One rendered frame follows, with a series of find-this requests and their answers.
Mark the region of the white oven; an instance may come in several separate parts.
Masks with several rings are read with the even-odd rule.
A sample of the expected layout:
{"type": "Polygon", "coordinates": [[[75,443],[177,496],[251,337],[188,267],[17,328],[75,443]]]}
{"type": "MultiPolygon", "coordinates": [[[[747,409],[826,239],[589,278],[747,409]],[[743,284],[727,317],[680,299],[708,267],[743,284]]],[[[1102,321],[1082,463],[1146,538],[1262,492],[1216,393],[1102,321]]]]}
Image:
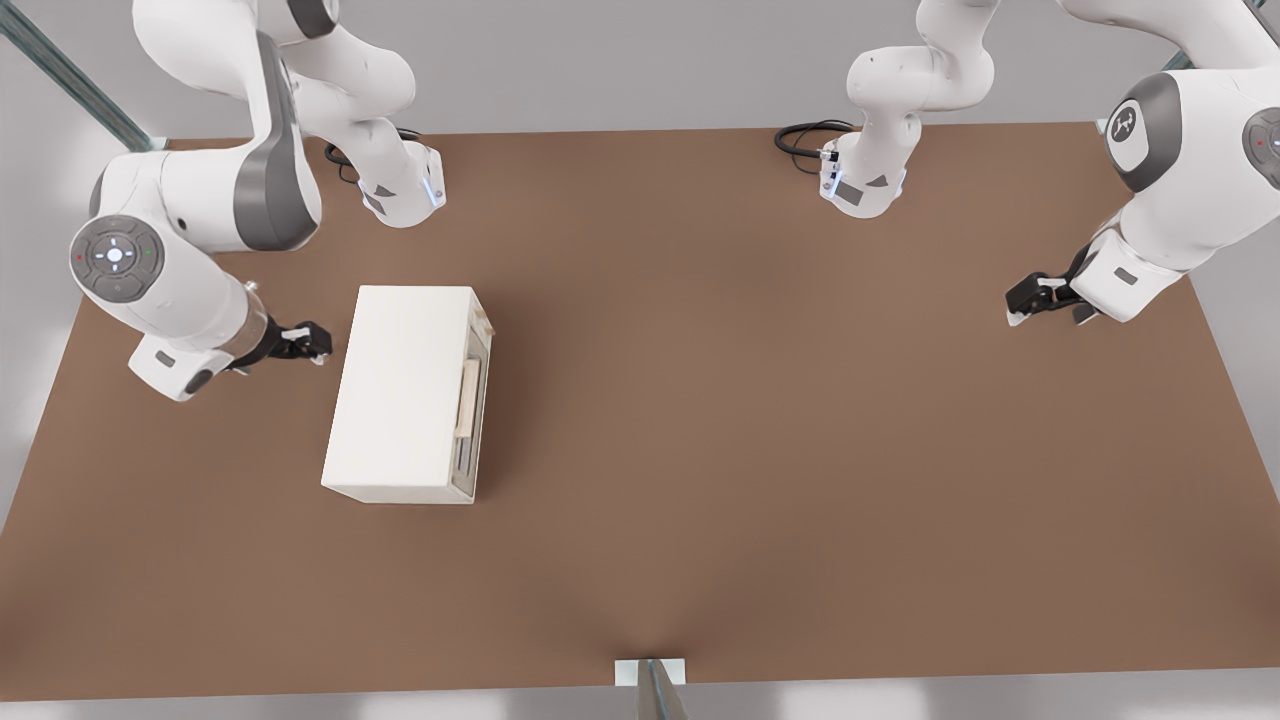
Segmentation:
{"type": "Polygon", "coordinates": [[[451,487],[451,460],[472,295],[360,287],[324,487],[362,503],[468,505],[451,487]]]}

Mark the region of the silver frame post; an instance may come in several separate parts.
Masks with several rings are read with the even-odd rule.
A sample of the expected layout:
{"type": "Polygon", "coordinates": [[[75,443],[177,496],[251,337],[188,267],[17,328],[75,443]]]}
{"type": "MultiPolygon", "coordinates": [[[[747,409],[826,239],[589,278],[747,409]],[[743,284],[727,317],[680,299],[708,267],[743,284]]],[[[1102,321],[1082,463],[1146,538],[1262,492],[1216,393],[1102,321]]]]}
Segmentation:
{"type": "Polygon", "coordinates": [[[616,660],[614,684],[636,691],[634,720],[689,720],[678,696],[686,684],[685,659],[616,660]]]}
{"type": "Polygon", "coordinates": [[[166,138],[147,135],[13,0],[0,0],[0,35],[128,151],[168,147],[166,138]]]}

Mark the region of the oven door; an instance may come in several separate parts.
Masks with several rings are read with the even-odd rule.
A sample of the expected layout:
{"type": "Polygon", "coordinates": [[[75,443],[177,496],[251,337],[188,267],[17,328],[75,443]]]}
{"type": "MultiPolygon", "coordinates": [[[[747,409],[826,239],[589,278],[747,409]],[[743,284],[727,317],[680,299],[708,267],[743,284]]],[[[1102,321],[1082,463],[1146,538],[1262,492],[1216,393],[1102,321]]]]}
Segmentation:
{"type": "Polygon", "coordinates": [[[451,460],[451,487],[460,492],[463,503],[475,502],[493,336],[492,323],[472,295],[451,460]]]}

